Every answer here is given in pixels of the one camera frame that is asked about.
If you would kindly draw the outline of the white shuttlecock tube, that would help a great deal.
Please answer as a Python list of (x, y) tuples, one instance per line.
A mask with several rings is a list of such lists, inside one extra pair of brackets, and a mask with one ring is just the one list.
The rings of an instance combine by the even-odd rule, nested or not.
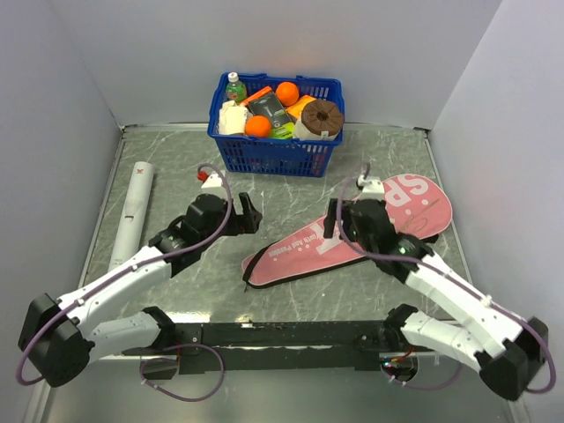
[(145, 161), (138, 161), (134, 164), (118, 222), (108, 271), (125, 263), (139, 250), (153, 177), (153, 165)]

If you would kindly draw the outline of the pink racket cover bag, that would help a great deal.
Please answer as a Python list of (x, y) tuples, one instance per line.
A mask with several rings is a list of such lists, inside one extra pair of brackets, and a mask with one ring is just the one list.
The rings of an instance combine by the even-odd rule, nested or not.
[[(384, 180), (382, 186), (390, 222), (398, 232), (432, 241), (449, 227), (453, 208), (435, 182), (418, 174), (400, 174)], [(324, 238), (323, 218), (319, 218), (246, 257), (242, 280), (253, 288), (265, 288), (364, 260), (340, 239), (338, 230), (332, 238)]]

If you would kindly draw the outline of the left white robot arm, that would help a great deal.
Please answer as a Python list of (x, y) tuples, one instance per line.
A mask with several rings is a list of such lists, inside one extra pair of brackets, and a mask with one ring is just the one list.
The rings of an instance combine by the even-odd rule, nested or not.
[(157, 307), (109, 320), (129, 297), (176, 276), (200, 260), (222, 236), (257, 232), (263, 218), (247, 193), (242, 212), (231, 201), (199, 195), (185, 214), (153, 236), (131, 259), (91, 284), (58, 299), (43, 293), (28, 306), (18, 346), (40, 378), (53, 388), (76, 378), (88, 365), (114, 353), (149, 348), (169, 351), (175, 325)]

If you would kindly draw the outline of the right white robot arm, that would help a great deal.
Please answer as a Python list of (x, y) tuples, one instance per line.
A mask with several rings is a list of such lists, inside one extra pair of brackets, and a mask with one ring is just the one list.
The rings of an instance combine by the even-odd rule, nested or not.
[(516, 401), (531, 392), (539, 370), (554, 365), (548, 328), (537, 317), (512, 313), (457, 275), (425, 241), (398, 232), (385, 203), (332, 198), (323, 235), (341, 238), (384, 273), (436, 303), (453, 323), (402, 304), (389, 312), (384, 338), (395, 351), (409, 345), (446, 355), (476, 371), (496, 395)]

